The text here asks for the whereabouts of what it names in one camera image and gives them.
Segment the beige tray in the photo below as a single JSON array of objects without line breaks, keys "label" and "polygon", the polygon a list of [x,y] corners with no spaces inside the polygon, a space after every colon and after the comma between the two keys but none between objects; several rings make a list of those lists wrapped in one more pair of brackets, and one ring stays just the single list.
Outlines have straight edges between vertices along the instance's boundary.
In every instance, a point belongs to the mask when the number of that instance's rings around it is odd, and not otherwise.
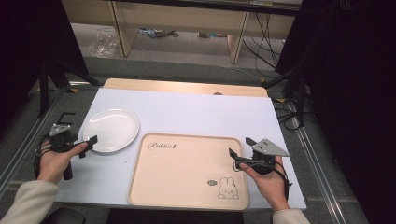
[{"label": "beige tray", "polygon": [[148,133],[142,138],[128,200],[134,205],[242,210],[244,172],[233,170],[235,138]]}]

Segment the forearm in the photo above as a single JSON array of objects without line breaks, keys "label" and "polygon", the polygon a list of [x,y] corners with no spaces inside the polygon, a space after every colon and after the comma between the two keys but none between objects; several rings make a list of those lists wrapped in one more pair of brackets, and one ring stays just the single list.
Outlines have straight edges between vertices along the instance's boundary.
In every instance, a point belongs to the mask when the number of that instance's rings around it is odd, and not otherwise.
[{"label": "forearm", "polygon": [[50,210],[58,190],[56,184],[47,181],[24,183],[0,224],[40,223]]},{"label": "forearm", "polygon": [[300,209],[284,209],[274,212],[274,224],[308,224],[304,213]]}]

